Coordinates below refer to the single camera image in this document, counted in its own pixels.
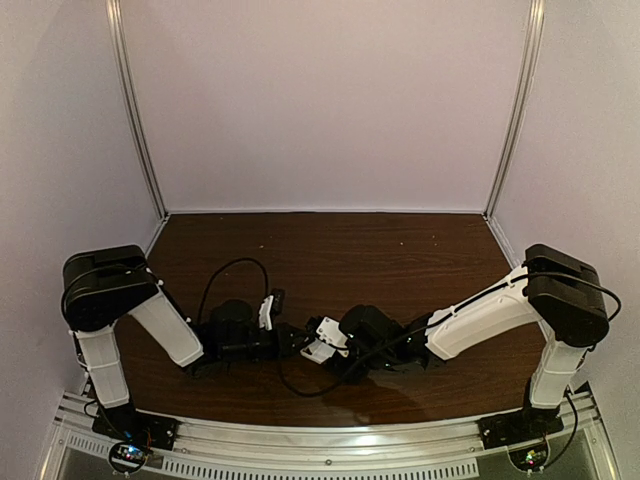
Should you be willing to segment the white remote control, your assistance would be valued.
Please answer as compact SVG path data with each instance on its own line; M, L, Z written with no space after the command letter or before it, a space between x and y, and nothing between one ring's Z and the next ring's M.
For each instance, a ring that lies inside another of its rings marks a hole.
M337 350L326 343L315 340L308 346L301 349L300 354L302 357L310 360L316 364L323 364L330 359Z

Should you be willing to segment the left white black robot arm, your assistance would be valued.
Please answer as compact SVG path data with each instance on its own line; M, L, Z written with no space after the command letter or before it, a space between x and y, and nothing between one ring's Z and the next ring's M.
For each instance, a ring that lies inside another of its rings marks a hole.
M191 320L151 270L137 245L82 252L62 268L61 313L88 373L106 429L123 444L137 442L144 424L125 379L115 336L129 316L188 375L201 378L235 362L290 358L310 345L307 329L274 318L284 293L267 291L259 309L241 300L216 307L207 322Z

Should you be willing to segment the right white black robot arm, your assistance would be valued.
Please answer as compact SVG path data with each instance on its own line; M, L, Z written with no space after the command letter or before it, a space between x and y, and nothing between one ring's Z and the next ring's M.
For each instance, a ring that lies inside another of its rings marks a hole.
M357 305L341 320L323 318L311 346L319 363L346 381L370 370L391 370L433 359L446 362L469 348L527 324L552 335L528 381L522 412L513 419L519 440L535 440L556 417L565 390L586 353L609 333L614 315L596 269L544 244L530 246L524 262L470 298L401 326L372 305Z

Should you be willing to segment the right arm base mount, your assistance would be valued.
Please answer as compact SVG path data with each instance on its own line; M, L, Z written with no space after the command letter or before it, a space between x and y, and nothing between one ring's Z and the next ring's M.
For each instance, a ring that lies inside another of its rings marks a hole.
M506 447L509 461L525 473L541 472L550 460L547 437L564 428L559 409L522 408L477 421L485 450Z

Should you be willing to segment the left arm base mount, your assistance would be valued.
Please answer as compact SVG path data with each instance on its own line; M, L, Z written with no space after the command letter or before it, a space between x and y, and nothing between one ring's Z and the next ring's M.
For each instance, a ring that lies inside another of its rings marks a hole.
M133 423L126 427L123 424L98 410L92 431L115 441L108 448L107 462L116 474L129 478L146 467L156 453L173 449L179 422L171 417L136 412Z

